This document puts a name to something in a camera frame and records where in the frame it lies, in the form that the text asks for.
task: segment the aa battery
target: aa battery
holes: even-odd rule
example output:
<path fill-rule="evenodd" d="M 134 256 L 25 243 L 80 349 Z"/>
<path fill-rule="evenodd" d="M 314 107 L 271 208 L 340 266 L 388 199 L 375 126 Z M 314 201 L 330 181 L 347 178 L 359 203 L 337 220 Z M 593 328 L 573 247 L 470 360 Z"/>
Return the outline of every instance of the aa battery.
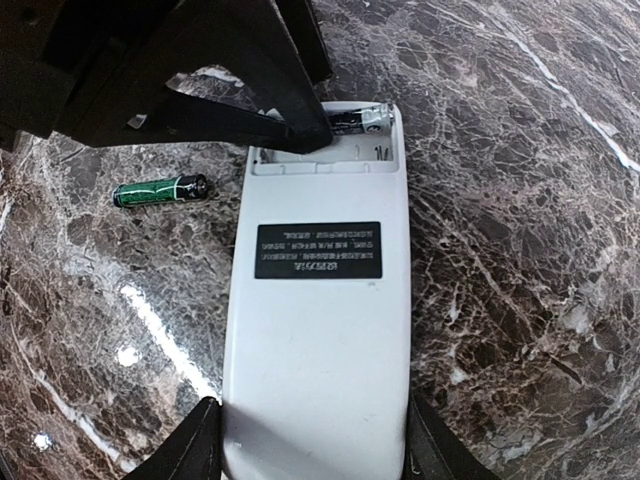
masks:
<path fill-rule="evenodd" d="M 358 135 L 383 133 L 393 125 L 393 106 L 381 103 L 374 107 L 328 115 L 334 135 Z"/>
<path fill-rule="evenodd" d="M 157 203 L 202 200 L 209 187 L 204 175 L 181 175 L 166 180 L 120 185 L 113 191 L 113 204 L 130 208 Z"/>

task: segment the battery slot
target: battery slot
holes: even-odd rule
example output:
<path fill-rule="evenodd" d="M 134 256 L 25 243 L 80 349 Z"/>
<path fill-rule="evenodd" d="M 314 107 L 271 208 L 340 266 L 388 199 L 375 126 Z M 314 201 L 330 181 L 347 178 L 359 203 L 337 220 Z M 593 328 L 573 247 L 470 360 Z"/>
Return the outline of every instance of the battery slot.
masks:
<path fill-rule="evenodd" d="M 309 153 L 252 148 L 254 175 L 385 173 L 398 170 L 397 132 L 335 136 L 331 145 Z"/>

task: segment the green battery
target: green battery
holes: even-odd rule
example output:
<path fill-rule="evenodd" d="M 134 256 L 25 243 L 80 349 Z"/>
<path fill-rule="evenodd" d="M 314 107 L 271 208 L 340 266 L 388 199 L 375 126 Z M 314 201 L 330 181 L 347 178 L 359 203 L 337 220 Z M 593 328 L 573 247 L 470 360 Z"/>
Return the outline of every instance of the green battery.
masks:
<path fill-rule="evenodd" d="M 113 204 L 119 208 L 157 203 L 184 202 L 207 198 L 209 186 L 204 175 L 181 175 L 154 182 L 120 185 L 113 191 Z"/>

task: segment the brown marble countertop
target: brown marble countertop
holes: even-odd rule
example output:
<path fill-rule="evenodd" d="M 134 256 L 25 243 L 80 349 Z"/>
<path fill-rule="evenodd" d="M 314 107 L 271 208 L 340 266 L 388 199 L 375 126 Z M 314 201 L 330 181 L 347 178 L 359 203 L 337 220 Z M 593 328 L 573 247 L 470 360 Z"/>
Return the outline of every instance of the brown marble countertop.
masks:
<path fill-rule="evenodd" d="M 404 114 L 416 391 L 501 478 L 639 478 L 640 4 L 318 10 L 321 98 Z M 218 394 L 245 154 L 60 135 L 2 153 L 0 449 L 19 480 L 120 478 Z M 110 205 L 181 172 L 215 195 Z"/>

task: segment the black label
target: black label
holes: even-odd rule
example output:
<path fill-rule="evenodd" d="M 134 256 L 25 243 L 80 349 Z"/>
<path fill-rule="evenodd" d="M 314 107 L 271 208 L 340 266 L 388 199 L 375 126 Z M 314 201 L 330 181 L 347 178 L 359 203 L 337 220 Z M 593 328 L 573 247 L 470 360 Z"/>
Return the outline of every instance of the black label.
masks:
<path fill-rule="evenodd" d="M 336 113 L 329 116 L 331 131 L 335 135 L 357 135 L 366 133 L 362 115 L 358 112 Z"/>
<path fill-rule="evenodd" d="M 380 223 L 260 225 L 255 278 L 382 278 Z"/>

